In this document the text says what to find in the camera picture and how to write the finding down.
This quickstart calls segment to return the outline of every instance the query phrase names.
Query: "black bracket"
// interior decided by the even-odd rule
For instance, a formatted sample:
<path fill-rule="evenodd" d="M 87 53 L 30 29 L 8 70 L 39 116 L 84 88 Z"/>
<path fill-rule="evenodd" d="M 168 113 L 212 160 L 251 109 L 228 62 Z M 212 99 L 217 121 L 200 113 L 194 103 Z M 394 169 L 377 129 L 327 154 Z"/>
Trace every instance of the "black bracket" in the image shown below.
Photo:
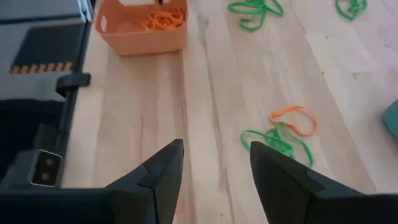
<path fill-rule="evenodd" d="M 85 87 L 90 84 L 91 75 L 89 73 L 72 73 L 64 75 L 57 80 L 55 91 L 65 97 L 67 91 Z"/>

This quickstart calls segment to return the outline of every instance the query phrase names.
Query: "orange basket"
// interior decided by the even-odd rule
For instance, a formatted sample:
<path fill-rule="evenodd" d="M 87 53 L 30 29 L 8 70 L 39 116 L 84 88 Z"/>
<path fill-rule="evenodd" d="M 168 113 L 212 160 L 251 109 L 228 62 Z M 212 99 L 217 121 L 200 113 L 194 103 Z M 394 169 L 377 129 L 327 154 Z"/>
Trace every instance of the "orange basket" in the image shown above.
<path fill-rule="evenodd" d="M 166 30 L 147 30 L 140 24 L 154 12 L 183 12 L 183 23 Z M 184 48 L 187 39 L 187 0 L 170 0 L 163 5 L 125 6 L 119 0 L 104 0 L 95 29 L 119 55 L 157 54 Z"/>

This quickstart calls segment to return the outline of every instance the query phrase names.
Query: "green rubber band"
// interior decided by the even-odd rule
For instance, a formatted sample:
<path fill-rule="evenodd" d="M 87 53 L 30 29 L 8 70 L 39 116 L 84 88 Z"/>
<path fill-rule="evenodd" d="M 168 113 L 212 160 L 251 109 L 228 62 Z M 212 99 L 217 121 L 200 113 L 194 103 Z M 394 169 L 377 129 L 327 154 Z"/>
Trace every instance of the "green rubber band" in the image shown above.
<path fill-rule="evenodd" d="M 293 152 L 293 147 L 282 140 L 279 134 L 279 129 L 278 126 L 281 125 L 284 128 L 284 131 L 294 140 L 298 141 L 304 148 L 305 153 L 307 154 L 308 161 L 309 161 L 309 167 L 313 166 L 313 156 L 311 154 L 310 148 L 307 146 L 307 144 L 298 138 L 297 136 L 294 136 L 292 133 L 290 133 L 289 129 L 287 128 L 287 125 L 284 122 L 279 122 L 275 125 L 274 128 L 266 131 L 266 133 L 262 133 L 260 131 L 256 130 L 245 130 L 241 134 L 241 142 L 242 145 L 245 147 L 246 150 L 250 151 L 250 145 L 249 143 L 245 140 L 244 135 L 247 133 L 251 134 L 257 134 L 260 135 L 264 138 L 266 141 L 267 145 L 276 151 L 279 151 L 280 153 L 284 154 L 285 156 L 289 156 L 292 159 L 295 159 L 294 152 Z"/>
<path fill-rule="evenodd" d="M 289 129 L 287 128 L 287 125 L 286 125 L 285 122 L 279 122 L 279 123 L 277 123 L 277 124 L 275 125 L 275 131 L 276 131 L 276 132 L 278 132 L 278 129 L 277 129 L 277 126 L 278 126 L 278 125 L 282 125 L 282 127 L 284 128 L 284 131 L 285 131 L 292 139 L 298 141 L 298 142 L 303 146 L 304 151 L 305 151 L 305 153 L 306 153 L 306 155 L 307 155 L 307 157 L 308 157 L 308 161 L 309 161 L 309 165 L 308 165 L 308 166 L 309 166 L 309 167 L 312 167 L 312 166 L 313 166 L 313 156 L 312 156 L 311 150 L 310 150 L 310 148 L 307 146 L 307 144 L 306 144 L 303 140 L 301 140 L 299 137 L 297 137 L 297 136 L 295 136 L 294 134 L 292 134 L 292 133 L 289 131 Z"/>
<path fill-rule="evenodd" d="M 342 10 L 342 8 L 340 7 L 340 0 L 336 0 L 336 10 L 337 10 L 338 14 L 340 14 L 345 19 L 347 19 L 349 21 L 353 21 L 357 17 L 357 15 L 360 11 L 363 11 L 367 8 L 368 1 L 361 0 L 361 2 L 359 2 L 359 0 L 351 0 L 350 4 L 351 5 L 348 10 L 351 13 L 348 13 L 348 12 L 345 12 L 344 10 Z"/>
<path fill-rule="evenodd" d="M 249 18 L 241 18 L 239 25 L 249 32 L 258 30 L 266 19 L 267 12 L 271 12 L 277 16 L 283 16 L 284 10 L 277 0 L 272 0 L 277 9 L 273 9 L 266 5 L 265 0 L 245 0 L 244 2 L 232 2 L 228 5 L 228 9 L 233 13 L 250 14 Z M 246 25 L 249 22 L 254 22 L 258 15 L 261 14 L 260 22 L 256 26 Z"/>

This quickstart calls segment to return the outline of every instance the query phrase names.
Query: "wooden table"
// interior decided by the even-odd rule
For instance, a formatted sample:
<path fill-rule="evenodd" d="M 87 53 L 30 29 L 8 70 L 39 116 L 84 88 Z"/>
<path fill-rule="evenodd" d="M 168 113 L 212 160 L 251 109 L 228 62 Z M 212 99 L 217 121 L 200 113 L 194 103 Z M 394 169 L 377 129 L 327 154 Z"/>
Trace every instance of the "wooden table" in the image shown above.
<path fill-rule="evenodd" d="M 239 135 L 304 105 L 314 169 L 365 193 L 396 192 L 398 145 L 381 122 L 398 97 L 398 3 L 369 1 L 354 22 L 334 0 L 281 0 L 247 33 L 227 0 L 190 1 L 187 46 L 119 57 L 93 29 L 64 187 L 103 187 L 175 138 L 185 145 L 177 223 L 266 223 Z M 303 129 L 301 114 L 284 118 Z M 303 149 L 298 160 L 307 163 Z"/>

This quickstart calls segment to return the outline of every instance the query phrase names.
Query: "yellow and black warning stripe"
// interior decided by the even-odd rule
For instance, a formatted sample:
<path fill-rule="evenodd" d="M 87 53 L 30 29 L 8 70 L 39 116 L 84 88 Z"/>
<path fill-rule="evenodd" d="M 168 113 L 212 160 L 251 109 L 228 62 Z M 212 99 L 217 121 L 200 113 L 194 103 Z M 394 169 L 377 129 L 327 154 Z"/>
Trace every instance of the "yellow and black warning stripe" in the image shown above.
<path fill-rule="evenodd" d="M 72 70 L 72 62 L 48 63 L 40 65 L 15 65 L 10 68 L 11 74 L 34 74 L 44 72 L 62 72 Z"/>

